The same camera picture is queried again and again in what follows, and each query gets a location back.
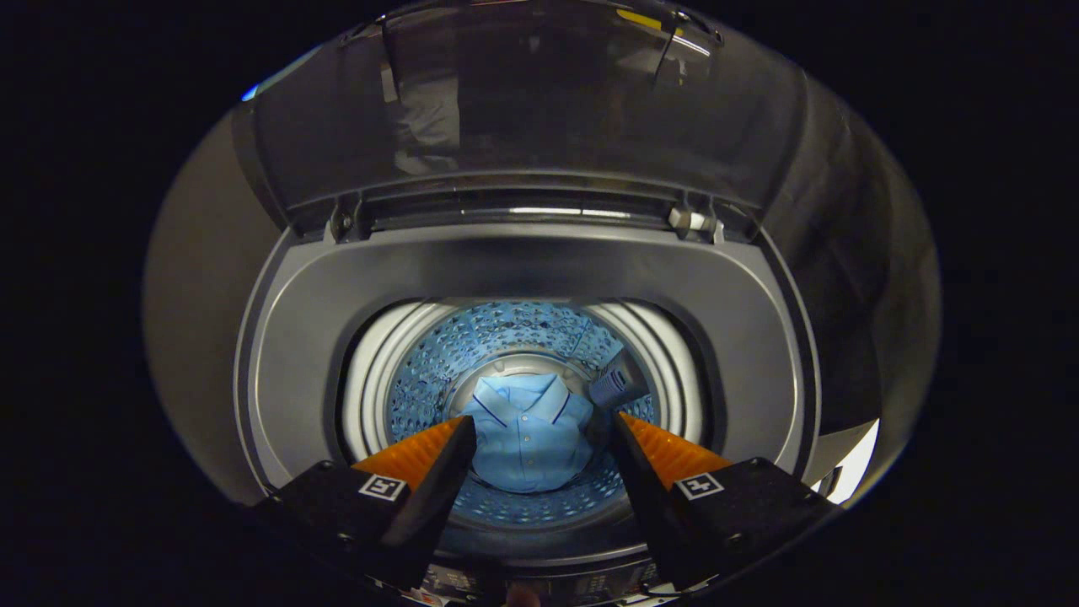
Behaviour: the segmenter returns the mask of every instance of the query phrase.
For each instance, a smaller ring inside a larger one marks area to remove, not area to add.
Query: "yellow object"
[[[652,29],[657,29],[659,31],[663,31],[664,29],[663,24],[652,17],[646,17],[644,15],[639,15],[637,13],[630,13],[629,11],[623,11],[622,9],[616,9],[615,12],[618,13],[619,17],[631,20],[639,25],[643,25],[644,27],[651,27]],[[674,36],[682,36],[681,27],[674,30]]]

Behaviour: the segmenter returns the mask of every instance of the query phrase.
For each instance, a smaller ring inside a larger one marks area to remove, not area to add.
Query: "orange gripper pad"
[[[462,419],[455,417],[413,434],[352,467],[371,474],[400,479],[415,492]]]
[[[695,445],[685,439],[671,434],[646,422],[619,412],[618,415],[629,426],[648,464],[659,477],[659,481],[670,491],[675,481],[696,474],[726,468],[734,463]]]

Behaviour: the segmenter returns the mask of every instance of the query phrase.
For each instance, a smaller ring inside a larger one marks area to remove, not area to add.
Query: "washing machine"
[[[849,508],[917,418],[939,282],[896,158],[777,53],[669,2],[441,1],[214,125],[161,207],[144,327],[173,427],[241,506],[460,415],[482,377],[588,397],[620,359],[617,411]],[[510,580],[670,601],[606,453],[536,494],[470,473],[405,598]]]

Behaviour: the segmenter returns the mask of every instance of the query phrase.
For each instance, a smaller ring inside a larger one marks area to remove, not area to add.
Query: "light blue polo shirt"
[[[476,474],[517,494],[557,489],[592,456],[587,399],[555,374],[481,377],[464,409],[476,423]]]

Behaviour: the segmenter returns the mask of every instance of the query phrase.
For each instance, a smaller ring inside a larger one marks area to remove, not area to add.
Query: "shirt collar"
[[[503,424],[522,413],[554,423],[565,408],[570,390],[555,374],[497,378],[481,377],[474,396]]]

